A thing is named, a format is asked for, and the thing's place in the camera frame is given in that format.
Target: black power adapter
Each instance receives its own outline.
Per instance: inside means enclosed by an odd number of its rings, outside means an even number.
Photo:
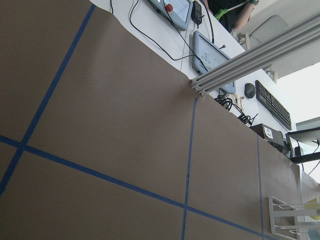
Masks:
[[[202,23],[202,17],[201,5],[197,1],[193,1],[191,19],[195,22],[198,28]]]

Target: yellow object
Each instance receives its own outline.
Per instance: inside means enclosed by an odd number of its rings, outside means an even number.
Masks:
[[[316,198],[306,202],[304,204],[304,207],[306,209],[315,209],[315,208],[320,208],[320,196],[317,196]],[[310,216],[310,218],[320,221],[320,216]]]

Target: white table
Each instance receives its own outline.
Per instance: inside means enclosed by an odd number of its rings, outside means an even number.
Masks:
[[[108,12],[111,12],[109,0],[91,0],[97,7],[102,8]],[[113,0],[113,14],[119,20],[119,22],[126,28],[130,33],[142,41],[146,46],[151,48],[160,57],[166,60],[170,65],[184,73],[189,79],[198,77],[199,75],[193,70],[191,58],[183,58],[181,60],[174,61],[170,59],[157,45],[151,40],[143,36],[140,32],[134,29],[129,22],[129,15],[137,0]],[[192,46],[192,38],[194,31],[200,31],[208,39],[211,39],[211,28],[209,19],[206,14],[205,7],[202,5],[202,14],[206,15],[202,19],[202,24],[197,25],[191,20],[187,31],[182,31],[181,34],[186,42]],[[210,13],[211,22],[213,25],[214,33],[214,44],[219,48],[222,45],[226,47],[222,49],[230,58],[237,56],[245,50],[237,43],[237,41],[223,28],[223,26],[214,18]],[[169,23],[167,19],[158,14],[155,9],[151,6],[148,0],[139,0],[138,5],[133,11],[132,18],[133,24],[136,25],[141,31],[153,38],[158,44],[160,44],[173,58],[178,59],[191,54],[188,46],[185,44],[183,39],[179,36],[176,29]],[[245,77],[238,79],[236,84],[236,93],[238,97],[244,96],[244,89],[246,83],[255,84],[255,80],[259,80],[289,111],[291,114],[292,131],[296,130],[296,123],[294,121],[294,111],[290,102],[287,101],[286,94],[282,92],[277,85],[270,79],[270,77],[262,70],[253,72]],[[210,93],[212,97],[217,96],[218,92],[213,91]],[[287,129],[284,129],[270,114],[270,112],[257,101],[254,97],[252,99],[245,98],[242,100],[242,106],[244,113],[258,116],[254,120],[254,125],[263,123],[275,130],[281,131],[283,135]],[[232,108],[231,112],[236,116],[239,112]]]

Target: green strap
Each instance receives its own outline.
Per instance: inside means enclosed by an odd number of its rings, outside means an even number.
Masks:
[[[215,19],[219,20],[223,15],[228,12],[228,9],[220,9],[216,15],[214,15]]]

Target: black shirt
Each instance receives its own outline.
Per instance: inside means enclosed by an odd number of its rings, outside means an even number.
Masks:
[[[209,9],[211,12],[216,15],[220,9],[230,9],[234,6],[237,6],[246,0],[207,0]],[[245,5],[237,7],[234,10],[228,11],[225,15],[223,15],[219,22],[222,26],[227,29],[228,32],[231,32],[233,24],[237,21],[238,15],[241,10],[245,7]]]

